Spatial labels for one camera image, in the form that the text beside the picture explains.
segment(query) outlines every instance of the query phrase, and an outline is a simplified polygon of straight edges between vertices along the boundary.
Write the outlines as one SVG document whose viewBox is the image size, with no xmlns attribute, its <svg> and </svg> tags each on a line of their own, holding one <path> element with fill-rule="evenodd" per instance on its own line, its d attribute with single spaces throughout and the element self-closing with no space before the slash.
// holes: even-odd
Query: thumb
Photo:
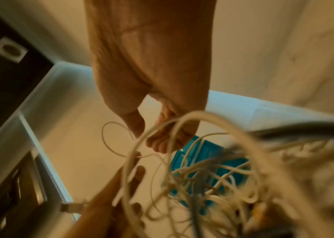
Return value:
<svg viewBox="0 0 334 238">
<path fill-rule="evenodd" d="M 129 128 L 129 130 L 134 134 L 136 138 L 142 135 L 145 128 L 145 123 L 138 109 L 136 109 L 131 113 L 119 116 L 125 122 L 126 126 Z"/>
</svg>

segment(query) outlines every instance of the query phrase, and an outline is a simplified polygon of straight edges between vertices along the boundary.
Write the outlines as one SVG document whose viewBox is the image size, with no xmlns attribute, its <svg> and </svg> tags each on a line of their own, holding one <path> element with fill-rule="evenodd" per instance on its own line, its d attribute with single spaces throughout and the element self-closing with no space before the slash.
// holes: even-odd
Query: beige wall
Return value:
<svg viewBox="0 0 334 238">
<path fill-rule="evenodd" d="M 260 97 L 306 1 L 218 0 L 211 89 Z M 89 64 L 82 0 L 0 0 L 0 14 L 50 58 Z"/>
</svg>

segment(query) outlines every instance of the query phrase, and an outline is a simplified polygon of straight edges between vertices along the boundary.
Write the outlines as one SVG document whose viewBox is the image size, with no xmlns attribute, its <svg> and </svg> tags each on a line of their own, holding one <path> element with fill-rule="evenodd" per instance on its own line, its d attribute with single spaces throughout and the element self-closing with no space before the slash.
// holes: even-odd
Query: human hand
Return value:
<svg viewBox="0 0 334 238">
<path fill-rule="evenodd" d="M 145 128 L 138 107 L 148 94 L 160 101 L 160 124 L 206 107 L 215 0 L 85 0 L 92 67 L 105 103 L 136 137 Z M 186 124 L 176 148 L 199 122 Z M 172 125 L 146 145 L 166 153 Z"/>
<path fill-rule="evenodd" d="M 134 178 L 130 182 L 130 194 L 133 195 L 145 174 L 143 166 L 138 166 Z M 124 214 L 121 201 L 114 207 L 112 201 L 120 190 L 121 169 L 91 200 L 81 217 L 65 238 L 135 238 L 128 220 Z M 142 216 L 142 207 L 139 203 L 133 204 L 133 210 L 139 217 Z"/>
</svg>

